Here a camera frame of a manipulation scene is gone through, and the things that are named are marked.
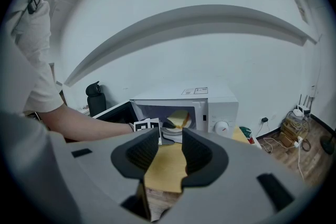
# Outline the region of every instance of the white t-shirt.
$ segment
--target white t-shirt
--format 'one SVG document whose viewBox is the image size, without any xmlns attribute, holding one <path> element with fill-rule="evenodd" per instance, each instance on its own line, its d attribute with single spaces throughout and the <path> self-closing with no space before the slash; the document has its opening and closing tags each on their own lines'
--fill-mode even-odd
<svg viewBox="0 0 336 224">
<path fill-rule="evenodd" d="M 28 11 L 31 0 L 13 0 L 6 15 L 6 32 L 14 39 L 22 54 L 39 74 L 24 111 L 50 112 L 63 104 L 53 77 L 47 55 L 49 50 L 49 4 L 43 0 Z"/>
</svg>

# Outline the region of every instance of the small green object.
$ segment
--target small green object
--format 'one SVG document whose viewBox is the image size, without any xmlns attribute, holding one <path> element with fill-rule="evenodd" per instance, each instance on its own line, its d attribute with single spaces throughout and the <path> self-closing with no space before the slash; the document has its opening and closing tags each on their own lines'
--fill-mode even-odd
<svg viewBox="0 0 336 224">
<path fill-rule="evenodd" d="M 243 127 L 243 126 L 240 126 L 239 128 L 241 129 L 243 134 L 246 136 L 246 138 L 250 138 L 250 135 L 252 133 L 251 129 L 249 129 L 247 127 Z"/>
</svg>

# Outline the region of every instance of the microwave knob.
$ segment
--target microwave knob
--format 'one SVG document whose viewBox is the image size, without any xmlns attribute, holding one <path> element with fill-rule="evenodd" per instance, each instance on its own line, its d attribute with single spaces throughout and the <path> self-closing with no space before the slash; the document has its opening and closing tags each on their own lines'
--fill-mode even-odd
<svg viewBox="0 0 336 224">
<path fill-rule="evenodd" d="M 219 121 L 215 125 L 215 133 L 220 136 L 227 136 L 229 132 L 229 125 L 225 121 Z"/>
</svg>

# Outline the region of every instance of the microwave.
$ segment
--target microwave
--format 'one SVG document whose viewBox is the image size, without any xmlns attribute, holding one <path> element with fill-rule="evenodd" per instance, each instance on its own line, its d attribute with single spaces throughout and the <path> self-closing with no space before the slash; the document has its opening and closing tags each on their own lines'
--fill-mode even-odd
<svg viewBox="0 0 336 224">
<path fill-rule="evenodd" d="M 223 80 L 169 82 L 120 103 L 94 118 L 134 123 L 147 118 L 167 119 L 174 111 L 188 112 L 185 127 L 232 138 L 238 101 Z M 182 142 L 182 130 L 161 128 L 169 140 Z"/>
</svg>

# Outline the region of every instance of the man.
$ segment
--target man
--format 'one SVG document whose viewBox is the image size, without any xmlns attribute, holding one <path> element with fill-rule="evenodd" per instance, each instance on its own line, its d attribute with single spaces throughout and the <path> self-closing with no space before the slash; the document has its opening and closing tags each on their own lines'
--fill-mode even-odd
<svg viewBox="0 0 336 224">
<path fill-rule="evenodd" d="M 14 0 L 7 12 L 5 27 L 22 54 L 39 73 L 25 110 L 38 112 L 52 131 L 76 141 L 98 140 L 133 131 L 128 124 L 99 121 L 63 104 L 46 60 L 50 37 L 47 2 Z"/>
</svg>

